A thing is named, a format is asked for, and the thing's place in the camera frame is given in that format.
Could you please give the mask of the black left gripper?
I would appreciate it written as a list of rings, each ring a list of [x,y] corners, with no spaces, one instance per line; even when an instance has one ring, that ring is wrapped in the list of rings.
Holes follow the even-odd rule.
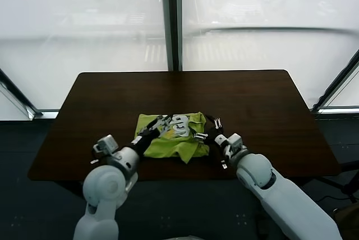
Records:
[[[131,148],[135,150],[138,155],[143,155],[151,142],[160,135],[157,124],[160,124],[160,131],[165,132],[170,129],[172,118],[172,114],[158,115],[156,120],[151,121],[135,136],[135,139],[131,142]]]

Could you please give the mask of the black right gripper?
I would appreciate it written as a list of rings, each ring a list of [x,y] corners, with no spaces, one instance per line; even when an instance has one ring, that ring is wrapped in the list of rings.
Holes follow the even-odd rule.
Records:
[[[206,114],[206,118],[214,124],[215,127],[210,128],[205,131],[205,133],[197,132],[193,128],[190,128],[190,132],[192,137],[196,140],[204,141],[205,145],[218,145],[220,146],[224,141],[223,137],[223,126],[220,118],[213,117],[211,115]]]

